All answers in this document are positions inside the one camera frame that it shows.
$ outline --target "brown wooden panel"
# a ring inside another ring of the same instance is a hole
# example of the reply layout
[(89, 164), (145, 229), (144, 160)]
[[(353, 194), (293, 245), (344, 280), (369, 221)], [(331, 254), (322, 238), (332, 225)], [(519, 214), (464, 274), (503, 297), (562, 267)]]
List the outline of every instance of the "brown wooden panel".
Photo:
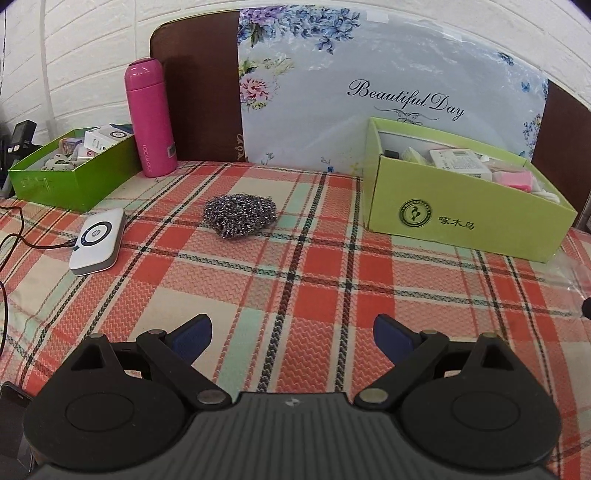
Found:
[(231, 11), (183, 18), (152, 35), (179, 160), (245, 160), (237, 32), (238, 11)]
[(591, 191), (591, 112), (552, 82), (532, 162), (583, 212)]

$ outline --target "pink flower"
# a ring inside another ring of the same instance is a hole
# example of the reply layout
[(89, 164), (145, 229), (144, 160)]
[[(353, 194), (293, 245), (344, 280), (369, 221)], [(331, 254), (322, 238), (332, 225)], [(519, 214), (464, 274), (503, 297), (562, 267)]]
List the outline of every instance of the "pink flower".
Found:
[(240, 80), (240, 100), (245, 102), (264, 102), (269, 100), (272, 92), (267, 83), (260, 78), (254, 78), (246, 74)]

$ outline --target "table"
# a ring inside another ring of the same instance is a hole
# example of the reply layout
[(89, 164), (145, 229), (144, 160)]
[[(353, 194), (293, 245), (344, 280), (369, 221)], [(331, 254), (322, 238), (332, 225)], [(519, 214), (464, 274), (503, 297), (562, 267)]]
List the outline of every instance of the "table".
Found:
[[(202, 226), (202, 208), (227, 193), (271, 196), (277, 224), (221, 239)], [(39, 244), (75, 237), (85, 219), (17, 204), (26, 238)], [(68, 249), (18, 246), (2, 273), (10, 314), (0, 380), (35, 394), (88, 333), (135, 339), (203, 312), (213, 340), (194, 366), (234, 397), (352, 397), (392, 366), (372, 340), (383, 312), (453, 339), (498, 332), (561, 411), (551, 467), (564, 479), (591, 478), (591, 324), (571, 315), (543, 265), (366, 231), (361, 179), (339, 174), (186, 162), (161, 179), (133, 177), (95, 211), (114, 207), (125, 208), (129, 224), (107, 271), (75, 277)], [(2, 215), (2, 236), (18, 228)], [(570, 231), (563, 249), (591, 268), (591, 236)]]

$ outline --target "wall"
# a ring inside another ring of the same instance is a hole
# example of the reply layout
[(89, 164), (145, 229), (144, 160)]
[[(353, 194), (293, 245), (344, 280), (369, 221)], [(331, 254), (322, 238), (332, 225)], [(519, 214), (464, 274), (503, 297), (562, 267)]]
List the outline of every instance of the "wall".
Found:
[[(0, 39), (6, 34), (0, 120), (10, 131), (19, 121), (37, 122), (37, 143), (75, 127), (129, 121), (123, 73), (129, 62), (149, 55), (159, 25), (214, 9), (277, 3), (16, 0), (0, 14)], [(591, 106), (591, 21), (568, 0), (398, 0), (395, 7), (496, 44)]]

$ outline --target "black circle on white box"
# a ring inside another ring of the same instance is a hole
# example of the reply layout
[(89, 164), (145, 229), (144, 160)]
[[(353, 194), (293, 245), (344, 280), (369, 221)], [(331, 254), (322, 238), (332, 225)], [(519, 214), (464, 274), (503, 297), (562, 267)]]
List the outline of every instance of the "black circle on white box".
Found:
[(103, 238), (105, 238), (111, 232), (113, 226), (111, 222), (98, 222), (87, 228), (80, 238), (80, 243), (84, 247), (92, 247), (96, 245)]

